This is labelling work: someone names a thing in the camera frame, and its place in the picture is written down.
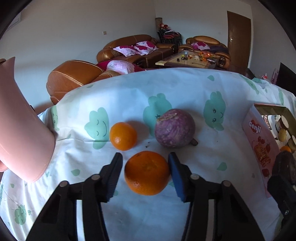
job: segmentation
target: couch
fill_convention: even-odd
[[[192,52],[200,52],[200,50],[194,49],[191,44],[196,43],[196,42],[204,42],[209,47],[211,46],[217,46],[217,47],[223,47],[227,50],[227,47],[220,43],[217,39],[208,37],[208,36],[195,36],[193,38],[188,38],[186,39],[186,44],[180,45],[178,51],[181,52],[183,50],[188,50]],[[219,56],[220,59],[220,67],[223,69],[228,69],[231,63],[231,58],[229,53],[224,53],[224,52],[214,52],[215,55]]]
[[[52,103],[57,104],[66,93],[75,88],[119,75],[86,61],[68,60],[51,71],[46,89]]]
[[[150,41],[158,47],[158,50],[153,51],[152,53],[139,56],[132,55],[129,57],[125,57],[123,54],[113,50],[113,48],[123,45],[135,45],[138,42],[142,41]],[[120,38],[117,40],[113,40],[108,43],[97,55],[96,59],[98,63],[107,61],[107,60],[125,60],[134,64],[139,65],[142,68],[155,68],[155,63],[171,56],[172,54],[177,52],[177,46],[175,44],[162,44],[158,43],[155,38],[152,38],[147,34],[133,35],[124,38]]]

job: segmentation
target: pink box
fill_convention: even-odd
[[[278,140],[276,122],[281,116],[288,121],[287,138],[284,142]],[[267,182],[272,174],[272,168],[280,148],[287,145],[292,135],[296,136],[296,120],[288,108],[271,104],[253,104],[247,113],[242,128],[252,146],[263,178],[266,196]]]

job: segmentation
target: tangerine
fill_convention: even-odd
[[[291,148],[290,147],[288,147],[288,146],[283,146],[283,147],[281,147],[281,149],[280,149],[280,151],[288,151],[288,152],[291,152],[292,153],[292,151],[291,151]]]
[[[141,195],[156,195],[168,184],[170,170],[166,160],[153,151],[141,151],[132,156],[124,168],[128,187]]]
[[[126,122],[118,122],[110,129],[110,141],[118,150],[129,150],[137,142],[137,131]]]

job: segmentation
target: white wall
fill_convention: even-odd
[[[97,63],[108,42],[134,34],[156,37],[152,0],[33,0],[0,40],[0,57],[16,56],[16,82],[36,107],[50,101],[46,82],[55,67],[69,59]]]
[[[257,0],[243,0],[251,5],[254,25],[253,54],[250,70],[258,77],[268,74],[282,62],[296,73],[296,50],[276,18]]]
[[[227,11],[251,19],[253,25],[251,6],[238,0],[154,0],[154,3],[156,17],[163,18],[164,24],[180,32],[183,43],[187,38],[206,35],[227,46]]]

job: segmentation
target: wooden coffee table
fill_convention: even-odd
[[[161,61],[156,62],[155,64],[159,67],[166,66],[166,67],[188,67],[188,68],[203,68],[203,69],[214,69],[216,67],[216,63],[210,61],[198,61],[194,58],[182,60],[182,55],[184,55],[185,51],[176,53],[172,56],[164,58]],[[188,55],[197,55],[195,52],[187,51]]]

